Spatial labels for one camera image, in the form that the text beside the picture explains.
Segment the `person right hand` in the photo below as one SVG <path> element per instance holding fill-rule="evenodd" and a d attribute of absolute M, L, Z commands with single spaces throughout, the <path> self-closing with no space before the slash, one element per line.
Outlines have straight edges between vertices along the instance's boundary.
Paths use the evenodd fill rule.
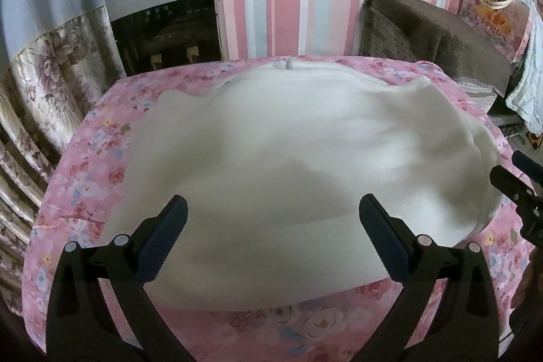
<path fill-rule="evenodd" d="M 538 341 L 542 337 L 542 261 L 533 254 L 512 301 L 509 324 L 516 340 Z"/>

